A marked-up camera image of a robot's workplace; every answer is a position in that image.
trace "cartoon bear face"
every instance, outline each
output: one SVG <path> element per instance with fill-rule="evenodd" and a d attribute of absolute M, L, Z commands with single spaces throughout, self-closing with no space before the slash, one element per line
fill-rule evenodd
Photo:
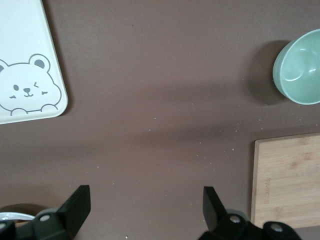
<path fill-rule="evenodd" d="M 61 90 L 49 70 L 50 62 L 41 54 L 11 65 L 0 60 L 0 106 L 11 115 L 15 110 L 42 111 L 45 106 L 57 109 Z"/>

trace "metal screw head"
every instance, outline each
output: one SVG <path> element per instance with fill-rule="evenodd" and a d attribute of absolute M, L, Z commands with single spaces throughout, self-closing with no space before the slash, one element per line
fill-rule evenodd
<path fill-rule="evenodd" d="M 238 216 L 236 216 L 236 215 L 232 215 L 232 216 L 230 217 L 230 220 L 231 220 L 231 222 L 233 222 L 233 223 L 235 223 L 235 224 L 238 224 L 238 223 L 241 222 L 240 218 L 239 218 Z"/>
<path fill-rule="evenodd" d="M 47 214 L 47 215 L 43 215 L 42 217 L 40 217 L 39 220 L 40 220 L 41 222 L 44 222 L 44 221 L 47 221 L 49 218 L 50 218 L 50 215 Z"/>
<path fill-rule="evenodd" d="M 283 231 L 283 228 L 277 223 L 272 223 L 271 228 L 278 233 L 281 233 Z"/>

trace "bamboo cutting board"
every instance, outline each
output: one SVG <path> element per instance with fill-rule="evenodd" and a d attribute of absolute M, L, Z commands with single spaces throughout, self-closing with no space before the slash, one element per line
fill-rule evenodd
<path fill-rule="evenodd" d="M 251 222 L 320 225 L 320 133 L 255 141 Z"/>

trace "mint green bowl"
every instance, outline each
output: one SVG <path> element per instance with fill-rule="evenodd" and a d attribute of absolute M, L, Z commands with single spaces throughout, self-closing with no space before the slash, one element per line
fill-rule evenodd
<path fill-rule="evenodd" d="M 291 101 L 320 103 L 320 29 L 288 43 L 273 66 L 273 81 Z"/>

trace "brown tabletop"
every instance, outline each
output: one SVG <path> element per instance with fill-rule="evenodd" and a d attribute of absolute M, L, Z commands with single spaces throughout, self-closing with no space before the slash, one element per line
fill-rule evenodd
<path fill-rule="evenodd" d="M 89 184 L 76 239 L 196 240 L 204 186 L 250 215 L 255 140 L 320 132 L 320 105 L 291 102 L 272 82 L 279 51 L 319 28 L 320 1 L 44 6 L 69 104 L 0 125 L 0 207 L 57 207 Z M 320 228 L 297 232 L 317 239 Z"/>

